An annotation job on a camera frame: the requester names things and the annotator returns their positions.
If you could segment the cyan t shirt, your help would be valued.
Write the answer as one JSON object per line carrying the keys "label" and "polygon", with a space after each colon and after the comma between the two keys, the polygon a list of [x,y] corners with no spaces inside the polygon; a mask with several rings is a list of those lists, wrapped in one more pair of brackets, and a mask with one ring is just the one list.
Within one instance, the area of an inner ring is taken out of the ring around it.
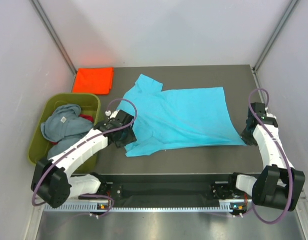
{"label": "cyan t shirt", "polygon": [[136,141],[125,146],[127,157],[162,150],[204,146],[242,146],[222,87],[163,90],[163,84],[141,74],[118,109],[137,114]]}

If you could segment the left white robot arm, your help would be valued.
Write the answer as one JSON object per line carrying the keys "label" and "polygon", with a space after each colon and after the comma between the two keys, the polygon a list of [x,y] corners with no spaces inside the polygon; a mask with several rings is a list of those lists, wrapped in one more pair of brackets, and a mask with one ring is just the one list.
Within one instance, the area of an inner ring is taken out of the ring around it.
{"label": "left white robot arm", "polygon": [[136,114],[131,115],[120,109],[108,111],[107,115],[105,121],[97,123],[77,143],[50,159],[38,161],[31,184],[32,205],[38,206],[36,197],[42,199],[40,204],[58,208],[68,199],[81,195],[93,195],[96,198],[106,195],[107,186],[96,174],[73,174],[89,158],[110,144],[121,148],[136,141],[132,129]]}

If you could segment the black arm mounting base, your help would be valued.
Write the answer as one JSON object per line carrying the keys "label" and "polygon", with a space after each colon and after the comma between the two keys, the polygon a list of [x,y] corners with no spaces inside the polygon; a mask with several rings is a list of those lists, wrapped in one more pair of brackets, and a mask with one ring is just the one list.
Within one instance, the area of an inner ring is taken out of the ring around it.
{"label": "black arm mounting base", "polygon": [[68,197],[96,196],[113,193],[113,187],[121,188],[121,199],[131,196],[198,195],[203,198],[228,199],[247,194],[257,205],[273,204],[280,207],[288,197],[286,180],[279,185],[281,171],[267,166],[254,176],[234,172],[232,174],[108,174],[92,172],[68,178]]}

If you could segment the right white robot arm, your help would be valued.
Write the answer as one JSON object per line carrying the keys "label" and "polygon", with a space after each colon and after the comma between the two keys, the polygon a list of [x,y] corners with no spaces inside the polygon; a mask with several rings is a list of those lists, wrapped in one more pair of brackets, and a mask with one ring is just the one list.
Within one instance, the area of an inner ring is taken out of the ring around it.
{"label": "right white robot arm", "polygon": [[249,109],[246,128],[241,138],[247,145],[259,148],[264,169],[257,178],[243,173],[233,173],[229,177],[227,192],[233,198],[246,193],[252,197],[255,205],[283,210],[288,198],[289,176],[282,153],[274,143],[277,141],[281,144],[278,123],[276,117],[266,111],[265,104],[254,102],[250,105],[271,134],[267,133]]}

